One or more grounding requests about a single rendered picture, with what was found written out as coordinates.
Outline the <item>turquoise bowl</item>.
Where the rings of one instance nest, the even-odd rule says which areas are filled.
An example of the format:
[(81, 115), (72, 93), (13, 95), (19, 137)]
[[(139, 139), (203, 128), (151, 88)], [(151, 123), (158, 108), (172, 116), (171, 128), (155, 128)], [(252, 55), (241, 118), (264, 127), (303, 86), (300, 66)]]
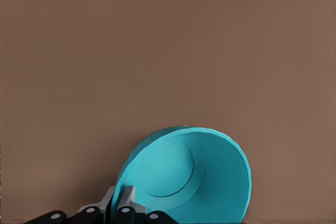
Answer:
[(246, 155), (214, 129), (176, 126), (142, 140), (125, 160), (115, 185), (111, 214), (127, 187), (148, 211), (161, 210), (179, 223), (242, 222), (251, 196)]

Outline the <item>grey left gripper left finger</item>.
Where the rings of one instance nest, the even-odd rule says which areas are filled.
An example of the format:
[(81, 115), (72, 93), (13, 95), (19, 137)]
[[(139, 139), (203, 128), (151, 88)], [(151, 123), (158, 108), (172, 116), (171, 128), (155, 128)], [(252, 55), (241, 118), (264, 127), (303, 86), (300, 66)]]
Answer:
[(111, 219), (111, 201), (115, 191), (115, 185), (111, 186), (103, 199), (100, 202), (82, 206), (78, 212), (83, 211), (86, 208), (98, 207), (103, 216), (103, 221), (110, 221)]

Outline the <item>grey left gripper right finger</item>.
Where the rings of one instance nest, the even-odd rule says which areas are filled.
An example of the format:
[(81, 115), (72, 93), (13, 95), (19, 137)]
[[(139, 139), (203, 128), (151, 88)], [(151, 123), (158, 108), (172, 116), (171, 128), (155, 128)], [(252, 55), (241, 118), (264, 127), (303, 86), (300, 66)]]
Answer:
[(122, 197), (117, 205), (117, 210), (120, 208), (132, 207), (138, 214), (147, 214), (147, 208), (135, 202), (135, 187), (127, 186), (122, 194)]

